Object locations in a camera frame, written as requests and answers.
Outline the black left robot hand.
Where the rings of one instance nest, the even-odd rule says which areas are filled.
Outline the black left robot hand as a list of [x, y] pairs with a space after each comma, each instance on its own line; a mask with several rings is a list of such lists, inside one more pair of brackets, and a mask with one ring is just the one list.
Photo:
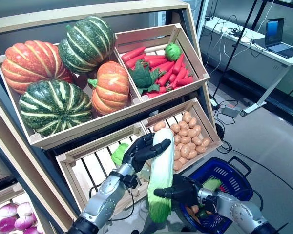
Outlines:
[[139, 137], [125, 152], [122, 163], [133, 168], [130, 175], [140, 172], [147, 160], [159, 156], [171, 144], [171, 140], [166, 138], [153, 145], [154, 135], [154, 133], [148, 133]]

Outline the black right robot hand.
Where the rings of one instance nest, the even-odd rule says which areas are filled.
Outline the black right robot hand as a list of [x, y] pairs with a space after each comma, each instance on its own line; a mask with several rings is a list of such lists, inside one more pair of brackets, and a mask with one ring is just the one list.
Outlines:
[[164, 189], [157, 188], [153, 194], [162, 197], [170, 198], [187, 206], [199, 205], [198, 192], [202, 185], [197, 181], [180, 175], [173, 175], [172, 186]]

